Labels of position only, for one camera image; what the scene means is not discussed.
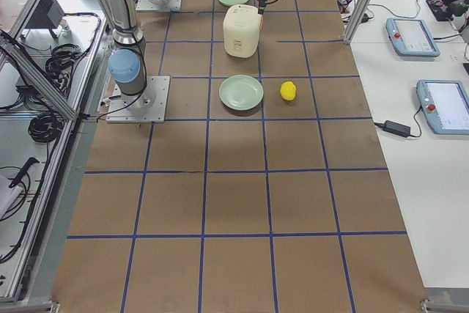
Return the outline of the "brown paper mat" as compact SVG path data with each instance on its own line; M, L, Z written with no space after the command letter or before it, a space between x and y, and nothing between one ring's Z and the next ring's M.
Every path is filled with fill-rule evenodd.
M425 298L336 0L276 0L247 59L226 8L143 13L162 124L91 122L62 312L418 312ZM225 106L230 76L260 104ZM281 84L296 98L285 101Z

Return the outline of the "blue teach pendant lower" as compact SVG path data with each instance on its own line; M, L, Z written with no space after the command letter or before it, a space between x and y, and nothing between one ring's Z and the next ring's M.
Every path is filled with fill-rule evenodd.
M420 80L416 92L434 133L468 135L468 94L461 81Z

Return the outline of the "yellow lemon toy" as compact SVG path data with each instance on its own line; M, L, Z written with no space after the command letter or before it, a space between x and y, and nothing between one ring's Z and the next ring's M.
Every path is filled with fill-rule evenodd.
M285 81L281 84L280 95L285 101L293 101L296 94L297 87L292 81Z

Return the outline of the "cream white rice cooker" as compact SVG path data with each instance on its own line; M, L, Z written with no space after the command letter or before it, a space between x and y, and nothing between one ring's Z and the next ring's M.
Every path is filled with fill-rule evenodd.
M251 5L231 6L223 22L224 49L230 56L249 58L254 55L262 27L262 15Z

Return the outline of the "green plate near cooker front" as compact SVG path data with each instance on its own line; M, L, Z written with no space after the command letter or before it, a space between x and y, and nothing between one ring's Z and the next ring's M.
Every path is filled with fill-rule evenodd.
M228 108L247 111L261 103L264 90L257 79L247 75L235 75L222 82L218 94L221 102Z

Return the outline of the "blue teach pendant upper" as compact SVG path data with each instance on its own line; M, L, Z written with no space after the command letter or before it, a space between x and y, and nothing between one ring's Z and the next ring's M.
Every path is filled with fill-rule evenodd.
M432 34L421 19L388 18L385 29L399 56L435 58L440 55Z

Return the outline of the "blue teach pendant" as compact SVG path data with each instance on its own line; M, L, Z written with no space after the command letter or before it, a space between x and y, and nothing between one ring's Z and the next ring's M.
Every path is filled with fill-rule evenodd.
M420 80L416 92L434 133L468 135L468 94L461 81Z
M399 56L435 58L440 55L432 34L421 19L388 18L385 29Z

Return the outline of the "black power adapter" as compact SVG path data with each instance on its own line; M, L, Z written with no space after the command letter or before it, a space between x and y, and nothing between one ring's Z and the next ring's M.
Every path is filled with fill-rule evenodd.
M390 120L386 120L383 124L383 130L388 133L392 133L397 136L401 137L410 137L411 132L410 132L410 126L403 125L398 122L393 122Z

